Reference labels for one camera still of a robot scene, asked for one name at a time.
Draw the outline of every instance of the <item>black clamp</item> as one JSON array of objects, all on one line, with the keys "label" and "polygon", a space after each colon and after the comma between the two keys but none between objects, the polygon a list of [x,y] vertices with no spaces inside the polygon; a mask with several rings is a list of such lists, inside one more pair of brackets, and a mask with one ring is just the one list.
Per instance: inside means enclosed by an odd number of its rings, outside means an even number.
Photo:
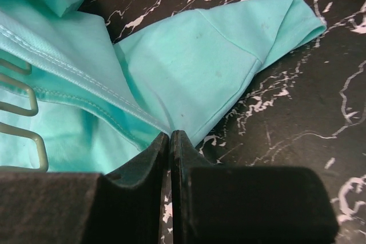
[{"label": "black clamp", "polygon": [[168,158],[174,244],[334,242],[339,226],[313,171],[211,165],[183,131],[170,150],[160,134],[107,175],[0,173],[0,242],[159,243]]}]

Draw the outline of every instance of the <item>mint green fabric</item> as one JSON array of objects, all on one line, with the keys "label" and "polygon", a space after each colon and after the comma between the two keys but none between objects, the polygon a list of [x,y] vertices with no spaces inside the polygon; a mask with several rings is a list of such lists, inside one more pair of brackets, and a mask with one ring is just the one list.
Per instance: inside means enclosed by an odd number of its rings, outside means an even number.
[{"label": "mint green fabric", "polygon": [[[50,171],[108,173],[160,131],[198,144],[256,73],[325,30],[303,0],[250,0],[185,11],[112,45],[101,17],[76,11],[82,1],[0,0],[0,58],[33,67],[0,73],[39,99],[35,117],[0,111],[0,121],[42,136]],[[29,104],[0,88],[1,101]],[[39,163],[28,141],[0,134],[0,165]]]}]

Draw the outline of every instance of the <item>metal wire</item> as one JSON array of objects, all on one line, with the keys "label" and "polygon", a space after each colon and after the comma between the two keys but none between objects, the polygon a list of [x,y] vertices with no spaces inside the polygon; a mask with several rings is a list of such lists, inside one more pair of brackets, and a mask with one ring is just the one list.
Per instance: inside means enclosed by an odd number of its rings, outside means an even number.
[{"label": "metal wire", "polygon": [[[23,69],[21,67],[18,67],[4,59],[0,58],[0,66],[6,67],[10,70],[13,70],[19,74],[23,75],[29,75],[31,74],[31,64],[26,63],[26,68]],[[15,86],[19,89],[24,90],[27,92],[29,96],[30,101],[30,110],[24,109],[21,107],[18,107],[13,104],[9,104],[6,102],[0,101],[0,111],[7,111],[13,114],[19,114],[27,117],[33,117],[38,113],[38,104],[37,104],[37,98],[35,97],[34,90],[28,86],[27,84],[18,81],[14,78],[11,78],[5,74],[0,73],[0,82],[4,82],[7,84],[10,84],[12,86]],[[38,152],[38,158],[39,158],[39,168],[24,168],[24,167],[16,167],[16,166],[0,166],[0,171],[41,171],[46,172],[49,168],[47,154],[46,154],[46,147],[45,143],[42,139],[42,137],[32,131],[28,131],[25,129],[21,129],[18,127],[10,126],[8,124],[0,122],[0,133],[3,134],[9,134],[9,135],[15,135],[18,137],[25,137],[32,139],[36,146],[37,146],[37,152]]]}]

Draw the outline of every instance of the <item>stain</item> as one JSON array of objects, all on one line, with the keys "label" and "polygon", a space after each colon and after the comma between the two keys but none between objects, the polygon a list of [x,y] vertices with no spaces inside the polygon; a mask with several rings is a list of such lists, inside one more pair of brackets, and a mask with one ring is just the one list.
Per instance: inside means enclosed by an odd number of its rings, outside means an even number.
[{"label": "stain", "polygon": [[269,29],[268,25],[265,22],[262,23],[261,28],[262,29]]}]

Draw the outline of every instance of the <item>marble countertop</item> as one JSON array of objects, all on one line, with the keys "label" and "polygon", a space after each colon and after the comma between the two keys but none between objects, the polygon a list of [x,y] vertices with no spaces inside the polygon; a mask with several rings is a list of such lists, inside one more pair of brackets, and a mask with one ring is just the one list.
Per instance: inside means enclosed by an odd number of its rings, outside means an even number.
[{"label": "marble countertop", "polygon": [[[184,10],[244,0],[86,0],[112,41]],[[253,82],[197,147],[218,165],[295,165],[323,180],[341,230],[337,243],[366,242],[366,0],[305,0],[327,31]],[[172,243],[165,195],[161,243]]]}]

